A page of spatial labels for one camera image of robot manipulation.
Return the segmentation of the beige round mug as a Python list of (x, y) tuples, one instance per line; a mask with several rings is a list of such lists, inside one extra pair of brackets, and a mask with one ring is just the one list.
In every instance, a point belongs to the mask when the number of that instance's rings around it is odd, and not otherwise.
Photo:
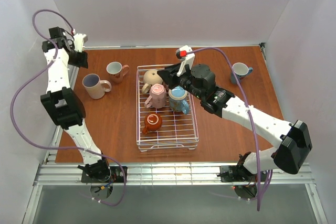
[(141, 89), (143, 94), (148, 93), (154, 84), (163, 84), (162, 78), (158, 75), (156, 69), (148, 70), (143, 76), (144, 85)]

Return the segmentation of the blue butterfly mug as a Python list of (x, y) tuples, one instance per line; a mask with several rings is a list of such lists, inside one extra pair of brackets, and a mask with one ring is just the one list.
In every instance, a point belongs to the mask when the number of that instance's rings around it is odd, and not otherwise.
[(180, 86), (169, 89), (169, 105), (174, 112), (189, 114), (190, 106), (187, 102), (187, 91)]

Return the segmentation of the pink faceted mug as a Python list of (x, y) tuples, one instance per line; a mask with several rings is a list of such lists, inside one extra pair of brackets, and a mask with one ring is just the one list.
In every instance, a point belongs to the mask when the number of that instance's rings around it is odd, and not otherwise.
[(154, 84), (149, 94), (149, 97), (144, 103), (146, 108), (153, 107), (160, 109), (166, 105), (166, 89), (162, 84)]

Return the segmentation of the pearlescent pink mug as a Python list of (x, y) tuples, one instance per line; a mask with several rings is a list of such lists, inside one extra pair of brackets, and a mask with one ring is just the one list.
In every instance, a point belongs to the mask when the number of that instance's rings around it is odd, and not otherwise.
[(110, 92), (112, 89), (109, 81), (101, 80), (95, 73), (86, 75), (82, 80), (82, 85), (89, 96), (95, 100), (102, 98), (105, 93)]

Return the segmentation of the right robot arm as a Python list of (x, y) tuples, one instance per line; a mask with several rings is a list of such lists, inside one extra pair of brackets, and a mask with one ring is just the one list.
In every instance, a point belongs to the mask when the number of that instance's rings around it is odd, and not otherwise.
[(263, 172), (280, 169), (297, 174), (312, 150), (308, 126), (301, 120), (290, 123), (270, 116), (244, 101), (228, 90), (219, 87), (215, 74), (205, 64), (187, 67), (182, 74), (175, 64), (157, 73), (173, 89), (182, 87), (200, 100), (205, 111), (220, 118), (238, 123), (267, 140), (272, 147), (261, 152), (247, 152), (239, 157), (235, 166), (220, 173), (228, 182), (242, 182)]

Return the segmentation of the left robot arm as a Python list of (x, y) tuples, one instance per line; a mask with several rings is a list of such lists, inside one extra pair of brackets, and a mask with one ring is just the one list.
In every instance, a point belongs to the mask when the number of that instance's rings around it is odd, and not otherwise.
[(83, 165), (79, 166), (89, 178), (108, 181), (111, 170), (101, 150), (95, 145), (85, 123), (83, 103), (69, 83), (68, 67), (88, 67), (88, 54), (83, 50), (85, 34), (68, 32), (60, 27), (49, 29), (50, 39), (43, 41), (42, 50), (47, 60), (48, 86), (40, 100), (55, 125), (60, 126), (73, 140), (80, 152)]

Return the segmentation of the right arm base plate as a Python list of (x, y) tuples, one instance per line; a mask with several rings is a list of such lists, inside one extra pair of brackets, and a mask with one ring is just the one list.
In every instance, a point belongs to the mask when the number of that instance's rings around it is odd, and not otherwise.
[(217, 177), (222, 182), (255, 182), (257, 174), (252, 174), (242, 165), (224, 165), (219, 168)]

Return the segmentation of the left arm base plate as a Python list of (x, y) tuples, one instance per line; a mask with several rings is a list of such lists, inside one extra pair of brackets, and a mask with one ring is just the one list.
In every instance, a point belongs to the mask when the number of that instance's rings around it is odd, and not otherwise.
[(123, 183), (124, 179), (127, 177), (128, 167), (122, 166), (123, 171), (119, 166), (110, 166), (109, 171), (103, 172), (82, 172), (81, 182), (82, 183)]

